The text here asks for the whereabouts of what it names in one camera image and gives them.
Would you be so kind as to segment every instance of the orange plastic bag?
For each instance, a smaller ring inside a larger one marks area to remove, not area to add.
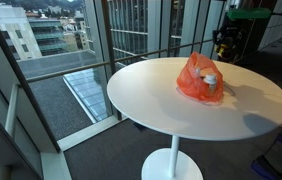
[[[196,68],[201,70],[199,78],[196,75]],[[212,95],[208,93],[209,87],[203,80],[207,74],[214,74],[216,77],[216,86]],[[222,74],[211,59],[197,52],[191,54],[177,79],[177,84],[182,94],[197,101],[212,105],[219,104],[222,101]]]

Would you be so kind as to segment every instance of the table top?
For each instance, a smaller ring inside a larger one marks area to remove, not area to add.
[[[181,95],[176,79],[187,59],[159,58],[126,66],[109,80],[111,102],[139,124],[189,139],[246,139],[282,124],[282,89],[239,66],[214,61],[225,82],[221,105]]]

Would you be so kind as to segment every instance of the white round table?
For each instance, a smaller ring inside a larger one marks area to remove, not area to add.
[[[250,70],[214,61],[223,74],[219,106],[181,95],[176,79],[188,58],[151,59],[116,72],[107,87],[113,105],[131,120],[170,134],[172,147],[150,154],[142,179],[203,179],[195,162],[178,151],[179,137],[229,141],[268,133],[282,124],[282,90]]]

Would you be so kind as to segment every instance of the table pedestal base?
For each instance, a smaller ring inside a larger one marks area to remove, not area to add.
[[[178,151],[175,176],[169,177],[170,148],[159,149],[151,153],[142,167],[142,180],[201,180],[201,171],[196,163],[186,154]]]

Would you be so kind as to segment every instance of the table stem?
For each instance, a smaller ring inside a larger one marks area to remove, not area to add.
[[[175,168],[177,166],[177,157],[179,151],[179,136],[172,136],[172,144],[171,144],[171,155],[170,155],[170,164],[169,164],[169,177],[175,176]]]

